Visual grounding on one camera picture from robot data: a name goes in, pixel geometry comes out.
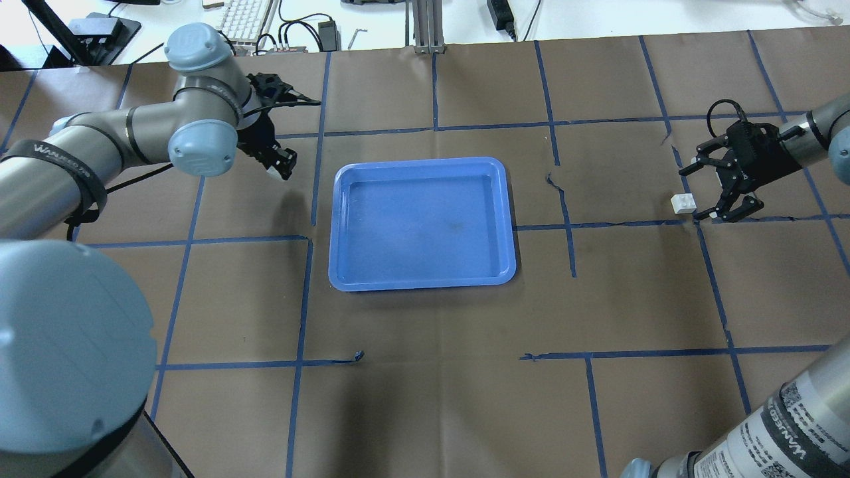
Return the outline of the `white block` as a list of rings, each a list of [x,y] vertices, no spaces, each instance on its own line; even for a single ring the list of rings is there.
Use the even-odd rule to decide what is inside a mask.
[[[266,169],[265,172],[268,176],[270,176],[270,178],[273,178],[275,181],[286,181],[286,177],[273,167]]]
[[[690,193],[674,194],[670,203],[674,214],[693,214],[697,210],[695,197]]]

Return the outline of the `blue plastic tray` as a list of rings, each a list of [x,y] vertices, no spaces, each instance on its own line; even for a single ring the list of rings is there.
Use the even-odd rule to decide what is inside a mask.
[[[356,163],[333,183],[328,278],[340,291],[502,285],[517,270],[494,157]]]

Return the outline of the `small black power brick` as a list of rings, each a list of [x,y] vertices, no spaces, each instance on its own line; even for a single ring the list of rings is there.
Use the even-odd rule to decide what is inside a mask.
[[[320,51],[339,51],[341,46],[341,36],[336,21],[328,19],[328,21],[319,22],[317,24],[317,33],[319,43],[321,43],[321,45],[319,45]]]

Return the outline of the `white keyboard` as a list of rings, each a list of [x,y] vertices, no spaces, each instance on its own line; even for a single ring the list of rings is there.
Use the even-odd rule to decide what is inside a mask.
[[[214,27],[222,31],[234,46],[253,48],[268,32],[279,1],[224,1]]]

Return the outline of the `brown cardboard table cover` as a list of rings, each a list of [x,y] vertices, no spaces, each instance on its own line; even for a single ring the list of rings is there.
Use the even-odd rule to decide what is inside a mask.
[[[2,73],[3,477],[848,476],[848,27]]]

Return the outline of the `black stand base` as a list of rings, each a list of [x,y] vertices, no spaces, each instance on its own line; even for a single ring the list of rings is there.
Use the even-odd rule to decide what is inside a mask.
[[[89,13],[66,23],[46,1],[24,1],[23,5],[79,66],[113,64],[142,29],[139,21],[112,12]]]

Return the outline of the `black power adapter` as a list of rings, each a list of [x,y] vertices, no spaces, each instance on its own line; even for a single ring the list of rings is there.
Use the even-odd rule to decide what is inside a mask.
[[[506,33],[510,39],[516,40],[517,33],[514,14],[508,1],[487,0],[485,4],[489,15],[491,15],[491,20],[495,30],[502,31],[502,33]]]

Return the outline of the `aluminium frame post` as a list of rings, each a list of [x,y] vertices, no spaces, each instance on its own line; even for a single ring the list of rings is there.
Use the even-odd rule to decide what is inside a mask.
[[[404,1],[406,4],[406,40],[416,54],[443,54],[443,1]]]

